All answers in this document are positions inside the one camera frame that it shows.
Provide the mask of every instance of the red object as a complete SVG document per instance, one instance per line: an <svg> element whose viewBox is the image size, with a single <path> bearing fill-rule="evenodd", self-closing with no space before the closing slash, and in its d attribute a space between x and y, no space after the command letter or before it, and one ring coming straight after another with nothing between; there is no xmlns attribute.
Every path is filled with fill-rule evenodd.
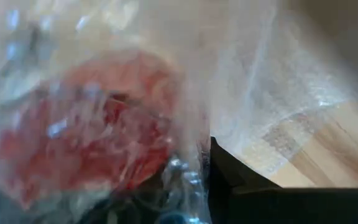
<svg viewBox="0 0 358 224"><path fill-rule="evenodd" d="M139 86L131 90L131 85L126 85L125 95L108 96L62 87L48 96L33 97L20 108L18 121L0 132L0 184L10 197L28 207L58 191L133 189L167 161L175 142L171 122L151 110L169 113L173 95L158 96L169 100L156 104L151 93L169 73L156 69L154 75L142 62L148 56L138 56L125 66L148 69L149 77L141 81L143 95L134 94ZM96 60L76 68L70 74L79 79L68 81L67 86L81 86L89 80L102 83L101 74L107 71L110 76L122 75L117 73L122 62L112 62ZM95 66L103 71L101 77L95 78ZM104 89L119 86L118 79L114 80L113 85L104 82ZM134 103L138 99L141 105Z"/></svg>

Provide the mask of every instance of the wooden surface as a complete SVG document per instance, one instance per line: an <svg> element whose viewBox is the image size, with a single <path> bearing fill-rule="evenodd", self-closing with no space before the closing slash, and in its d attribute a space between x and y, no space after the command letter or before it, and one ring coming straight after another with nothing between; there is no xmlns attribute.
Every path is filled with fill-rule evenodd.
<svg viewBox="0 0 358 224"><path fill-rule="evenodd" d="M282 187L358 187L358 103L325 115L326 124L270 180Z"/></svg>

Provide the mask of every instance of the red item in plastic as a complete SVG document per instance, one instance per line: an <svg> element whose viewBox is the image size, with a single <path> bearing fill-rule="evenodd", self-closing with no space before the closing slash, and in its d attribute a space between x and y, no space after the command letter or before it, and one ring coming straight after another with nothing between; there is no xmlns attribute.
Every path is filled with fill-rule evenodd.
<svg viewBox="0 0 358 224"><path fill-rule="evenodd" d="M142 63L142 57L144 54L125 66L147 67ZM110 76L122 75L116 73L117 65L122 66L120 63L106 62L112 61L86 63L74 73L82 68L81 74L87 78L80 83L86 83L98 64L99 71L103 71L100 65L109 65L109 71L114 71ZM148 77L154 80L144 78L143 82L149 85L143 89L148 94L140 98L142 105L129 103L137 98L131 97L136 91L131 91L128 85L125 94L129 95L125 97L87 95L84 90L63 91L26 104L18 112L18 122L0 132L0 184L3 191L23 207L28 207L34 200L53 192L133 189L156 173L167 161L175 142L171 122L148 109L155 105L150 97L153 88L159 85L155 77L164 79L168 75L161 71L156 69L157 74L153 75L150 69L147 70ZM102 81L94 76L92 80ZM168 108L165 111L170 111L172 106L165 107Z"/></svg>

